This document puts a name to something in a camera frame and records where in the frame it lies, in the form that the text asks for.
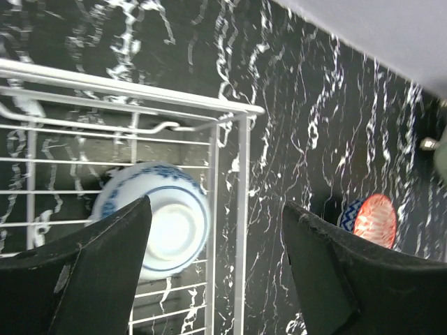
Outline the blue patterned bowl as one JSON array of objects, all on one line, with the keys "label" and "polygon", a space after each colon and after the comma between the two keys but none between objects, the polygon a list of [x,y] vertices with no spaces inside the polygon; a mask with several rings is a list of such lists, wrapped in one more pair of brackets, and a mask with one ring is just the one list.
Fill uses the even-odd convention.
[{"label": "blue patterned bowl", "polygon": [[159,280],[187,268],[205,247],[212,227],[207,197],[200,184],[178,167],[136,163],[118,171],[95,200],[90,220],[99,221],[147,196],[152,222],[140,279]]}]

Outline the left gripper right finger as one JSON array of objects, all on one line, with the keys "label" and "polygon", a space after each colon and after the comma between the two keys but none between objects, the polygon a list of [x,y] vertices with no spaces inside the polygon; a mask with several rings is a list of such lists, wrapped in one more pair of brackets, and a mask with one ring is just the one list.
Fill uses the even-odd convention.
[{"label": "left gripper right finger", "polygon": [[446,333],[446,263],[374,244],[294,202],[282,229],[308,334]]}]

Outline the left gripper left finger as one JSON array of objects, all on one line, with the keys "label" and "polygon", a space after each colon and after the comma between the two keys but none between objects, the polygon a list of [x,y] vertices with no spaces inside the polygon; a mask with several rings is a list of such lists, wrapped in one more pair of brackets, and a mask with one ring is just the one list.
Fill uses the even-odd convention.
[{"label": "left gripper left finger", "polygon": [[1,333],[126,334],[151,222],[144,196],[1,259]]}]

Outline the red patterned bowl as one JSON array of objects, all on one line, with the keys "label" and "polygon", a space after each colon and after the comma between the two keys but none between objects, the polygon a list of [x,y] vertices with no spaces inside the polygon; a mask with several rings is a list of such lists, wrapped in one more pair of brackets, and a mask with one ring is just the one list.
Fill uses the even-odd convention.
[{"label": "red patterned bowl", "polygon": [[397,215],[390,198],[375,193],[349,204],[339,216],[337,226],[384,248],[392,248],[397,232]]}]

